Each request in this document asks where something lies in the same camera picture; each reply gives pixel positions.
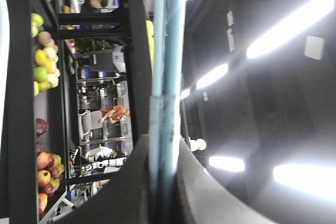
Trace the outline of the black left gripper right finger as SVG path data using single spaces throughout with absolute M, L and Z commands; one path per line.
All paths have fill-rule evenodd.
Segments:
M 221 186 L 180 141 L 176 172 L 184 223 L 274 223 Z

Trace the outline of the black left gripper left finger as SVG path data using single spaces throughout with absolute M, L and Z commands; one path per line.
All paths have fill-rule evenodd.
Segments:
M 150 205 L 149 135 L 143 134 L 122 168 L 91 199 L 56 223 L 156 223 Z

